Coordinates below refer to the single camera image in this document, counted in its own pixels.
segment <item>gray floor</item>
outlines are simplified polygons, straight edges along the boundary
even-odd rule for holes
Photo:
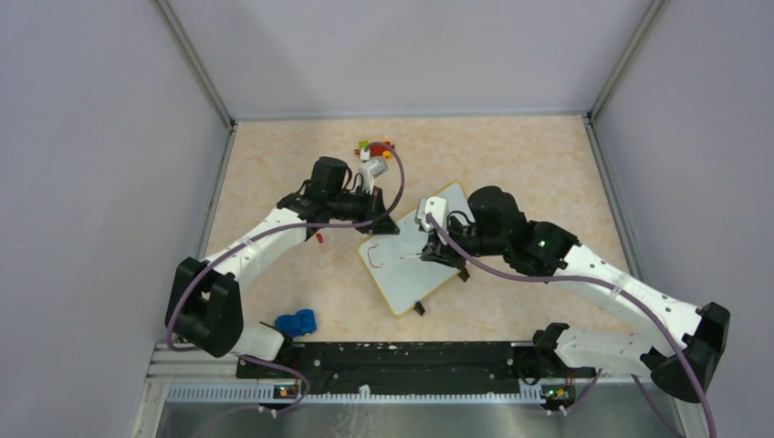
[[[671,399],[648,386],[662,412],[676,419]],[[188,437],[234,404],[167,403],[158,438]],[[567,417],[526,414],[517,405],[309,404],[273,420],[242,411],[201,436],[210,437],[668,437],[633,384],[600,384]]]

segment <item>wooden tabletop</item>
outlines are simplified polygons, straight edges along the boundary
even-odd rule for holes
[[[320,156],[356,168],[358,141],[383,138],[395,143],[406,170],[398,216],[451,181],[467,193],[494,184],[514,195],[528,219],[558,224],[626,268],[580,116],[240,123],[207,254],[262,221],[310,176]],[[399,182],[395,161],[388,163],[390,171],[377,180],[387,204]],[[322,234],[323,244],[312,239],[291,249],[242,292],[246,318],[273,323],[311,308],[318,331],[309,340],[518,340],[531,339],[550,322],[629,331],[559,287],[502,280],[472,266],[467,283],[449,281],[423,300],[423,317],[395,317],[357,254],[363,235]],[[495,257],[484,261],[507,269]]]

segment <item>red curved line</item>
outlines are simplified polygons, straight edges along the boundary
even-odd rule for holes
[[[368,255],[368,263],[369,263],[369,264],[371,265],[371,267],[372,267],[372,268],[374,268],[374,269],[379,269],[380,267],[384,266],[384,263],[382,263],[381,265],[378,265],[378,266],[376,266],[376,265],[375,265],[375,264],[374,264],[374,263],[371,261],[371,250],[372,250],[373,248],[377,247],[377,246],[379,246],[379,244],[376,244],[376,245],[374,245],[374,246],[371,246],[371,247],[369,247],[369,248],[368,248],[368,251],[366,251],[366,255]]]

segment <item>toy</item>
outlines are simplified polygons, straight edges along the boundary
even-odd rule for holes
[[[381,142],[395,148],[395,145],[387,139],[382,139]],[[385,148],[381,144],[374,144],[371,146],[371,149],[368,151],[368,153],[363,154],[363,150],[365,150],[365,147],[370,143],[371,142],[368,140],[358,141],[358,149],[355,150],[355,155],[360,156],[361,160],[365,162],[368,161],[371,157],[382,157],[384,160],[390,160],[392,158],[392,152],[390,152],[388,148]]]
[[[304,308],[296,312],[295,315],[282,315],[274,321],[274,327],[291,338],[298,336],[311,335],[317,331],[317,322],[314,318],[314,311]]]

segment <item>robotic arm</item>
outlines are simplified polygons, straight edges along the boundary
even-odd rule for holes
[[[552,323],[535,333],[536,349],[552,355],[569,368],[594,367],[639,376],[670,395],[698,402],[685,370],[664,334],[633,303],[619,297],[621,290],[643,302],[667,327],[693,368],[704,390],[726,347],[728,311],[716,303],[703,308],[669,297],[608,264],[578,238],[548,222],[527,221],[509,193],[488,186],[472,193],[468,206],[473,220],[462,224],[461,212],[449,212],[445,199],[422,199],[415,222],[429,234],[420,258],[469,275],[466,260],[440,236],[427,220],[431,214],[446,233],[473,256],[502,256],[524,276],[591,276],[616,285],[608,288],[584,282],[561,282],[571,292],[629,324],[634,334],[597,333],[567,324]]]
[[[331,219],[355,224],[371,221],[356,229],[369,235],[397,235],[398,225],[385,214],[382,189],[374,185],[374,179],[386,171],[387,164],[381,158],[368,160],[358,172],[362,184],[348,189],[346,185],[355,178],[347,163],[321,157],[301,189],[282,198],[258,226],[202,261],[189,257],[178,265],[167,307],[167,326],[194,278],[208,264],[230,253],[196,284],[173,331],[215,357],[231,352],[274,360],[286,339],[269,325],[244,321],[240,290],[246,289],[288,249],[309,240]],[[287,229],[255,238],[279,227]]]

